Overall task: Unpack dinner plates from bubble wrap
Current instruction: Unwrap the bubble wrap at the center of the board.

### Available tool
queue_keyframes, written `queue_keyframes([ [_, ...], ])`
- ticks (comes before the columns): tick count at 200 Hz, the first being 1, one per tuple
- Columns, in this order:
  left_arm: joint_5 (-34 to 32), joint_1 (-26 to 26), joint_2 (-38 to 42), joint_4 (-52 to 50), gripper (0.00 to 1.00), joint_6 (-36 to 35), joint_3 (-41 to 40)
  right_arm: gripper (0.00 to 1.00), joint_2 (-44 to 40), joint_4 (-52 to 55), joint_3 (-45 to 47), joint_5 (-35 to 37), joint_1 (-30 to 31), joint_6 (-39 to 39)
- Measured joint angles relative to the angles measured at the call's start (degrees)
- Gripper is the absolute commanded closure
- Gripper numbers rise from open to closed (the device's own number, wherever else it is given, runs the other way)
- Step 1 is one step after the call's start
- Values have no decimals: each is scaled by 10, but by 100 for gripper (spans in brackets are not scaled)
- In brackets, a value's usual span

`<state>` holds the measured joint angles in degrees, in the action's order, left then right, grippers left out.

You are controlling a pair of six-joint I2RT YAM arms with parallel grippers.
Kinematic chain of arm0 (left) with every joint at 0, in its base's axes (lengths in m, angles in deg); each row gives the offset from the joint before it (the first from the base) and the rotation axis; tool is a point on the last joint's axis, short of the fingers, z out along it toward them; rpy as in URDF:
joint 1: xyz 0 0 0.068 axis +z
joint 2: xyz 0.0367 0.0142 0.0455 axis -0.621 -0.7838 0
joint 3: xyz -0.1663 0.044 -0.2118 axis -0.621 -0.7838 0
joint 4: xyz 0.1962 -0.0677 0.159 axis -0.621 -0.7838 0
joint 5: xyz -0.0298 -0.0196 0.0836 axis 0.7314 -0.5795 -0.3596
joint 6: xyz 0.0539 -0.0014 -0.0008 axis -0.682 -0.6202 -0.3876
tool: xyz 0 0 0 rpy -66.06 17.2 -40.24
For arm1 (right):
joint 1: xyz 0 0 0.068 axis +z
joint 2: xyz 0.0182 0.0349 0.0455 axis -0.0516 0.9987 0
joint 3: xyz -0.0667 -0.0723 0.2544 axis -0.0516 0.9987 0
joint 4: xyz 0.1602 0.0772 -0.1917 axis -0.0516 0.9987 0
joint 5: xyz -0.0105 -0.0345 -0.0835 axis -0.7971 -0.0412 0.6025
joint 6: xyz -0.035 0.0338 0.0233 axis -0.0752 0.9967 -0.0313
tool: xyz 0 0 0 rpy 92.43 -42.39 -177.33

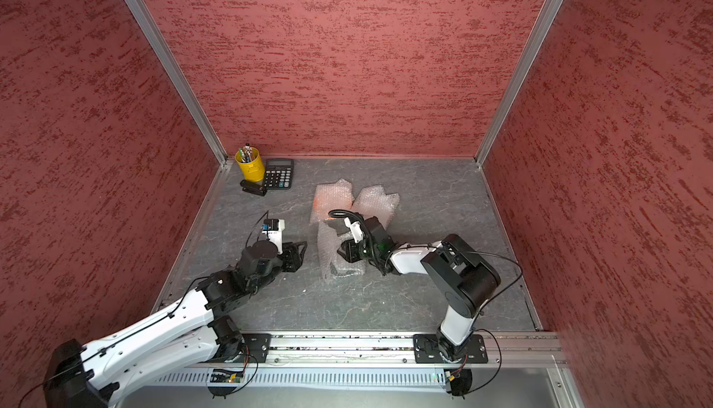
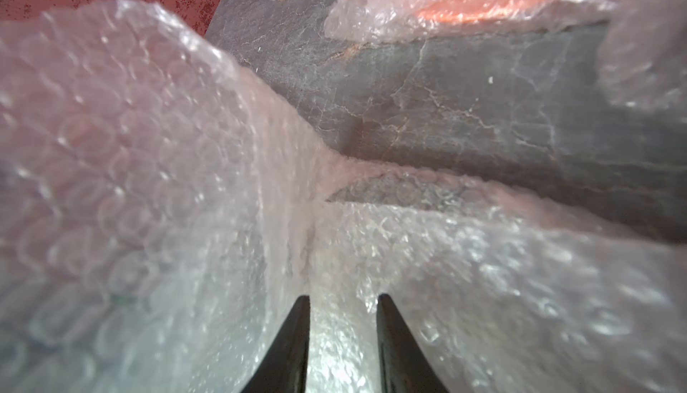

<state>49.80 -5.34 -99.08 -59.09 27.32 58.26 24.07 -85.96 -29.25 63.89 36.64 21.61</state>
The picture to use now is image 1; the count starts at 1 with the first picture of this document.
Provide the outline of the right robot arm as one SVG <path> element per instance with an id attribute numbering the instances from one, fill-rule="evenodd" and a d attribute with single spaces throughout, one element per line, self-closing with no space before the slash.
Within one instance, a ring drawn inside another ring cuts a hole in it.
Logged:
<path id="1" fill-rule="evenodd" d="M 459 235 L 434 244 L 397 244 L 376 217 L 364 218 L 345 209 L 329 212 L 351 233 L 337 253 L 347 262 L 366 261 L 381 274 L 428 276 L 446 299 L 447 312 L 436 331 L 436 345 L 445 361 L 460 363 L 477 315 L 501 285 L 496 269 Z"/>

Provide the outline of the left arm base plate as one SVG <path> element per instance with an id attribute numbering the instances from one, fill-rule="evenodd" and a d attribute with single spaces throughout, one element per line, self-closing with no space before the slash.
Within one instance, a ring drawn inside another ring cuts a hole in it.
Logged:
<path id="1" fill-rule="evenodd" d="M 220 355 L 222 363 L 243 363 L 253 357 L 258 363 L 265 363 L 270 351 L 272 336 L 267 333 L 243 334 L 236 343 L 231 343 Z"/>

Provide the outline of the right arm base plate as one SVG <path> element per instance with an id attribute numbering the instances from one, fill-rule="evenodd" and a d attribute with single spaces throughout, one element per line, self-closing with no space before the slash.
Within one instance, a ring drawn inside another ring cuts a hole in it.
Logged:
<path id="1" fill-rule="evenodd" d="M 482 365 L 488 362 L 488 352 L 481 335 L 471 335 L 461 345 L 455 346 L 445 337 L 435 334 L 416 334 L 413 336 L 413 348 L 416 363 L 451 363 L 463 362 Z"/>

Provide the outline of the clear bubble wrap sheet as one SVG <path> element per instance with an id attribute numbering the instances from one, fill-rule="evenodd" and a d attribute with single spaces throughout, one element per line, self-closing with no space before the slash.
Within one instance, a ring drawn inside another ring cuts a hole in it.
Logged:
<path id="1" fill-rule="evenodd" d="M 336 229 L 333 223 L 319 222 L 317 249 L 319 267 L 325 281 L 333 282 L 366 273 L 365 261 L 349 263 L 338 253 L 343 242 L 352 240 L 351 232 L 345 227 Z"/>

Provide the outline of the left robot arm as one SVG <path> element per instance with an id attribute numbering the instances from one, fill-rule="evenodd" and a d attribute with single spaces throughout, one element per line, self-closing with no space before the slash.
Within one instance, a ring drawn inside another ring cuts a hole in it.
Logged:
<path id="1" fill-rule="evenodd" d="M 237 265 L 195 279 L 175 302 L 127 328 L 54 350 L 42 385 L 49 407 L 110 407 L 156 378 L 195 363 L 254 359 L 230 313 L 279 274 L 297 272 L 307 244 L 262 240 Z"/>

